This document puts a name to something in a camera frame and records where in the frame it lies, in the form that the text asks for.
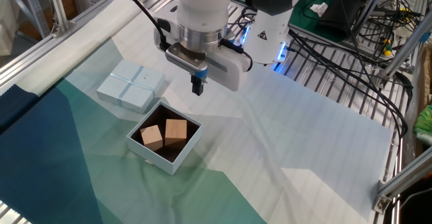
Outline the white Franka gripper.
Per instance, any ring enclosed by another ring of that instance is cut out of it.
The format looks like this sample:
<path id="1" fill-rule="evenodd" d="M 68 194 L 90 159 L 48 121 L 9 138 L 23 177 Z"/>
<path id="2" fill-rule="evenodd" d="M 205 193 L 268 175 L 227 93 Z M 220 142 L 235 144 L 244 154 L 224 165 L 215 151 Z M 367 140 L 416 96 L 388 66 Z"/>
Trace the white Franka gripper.
<path id="1" fill-rule="evenodd" d="M 155 44 L 169 62 L 191 75 L 194 94 L 200 96 L 203 93 L 208 78 L 232 91 L 241 88 L 246 80 L 246 72 L 252 69 L 252 58 L 242 47 L 219 37 L 214 51 L 192 51 L 180 42 L 182 27 L 177 23 L 176 10 L 161 10 L 155 16 L 167 42 L 166 45 L 162 44 L 156 30 Z"/>

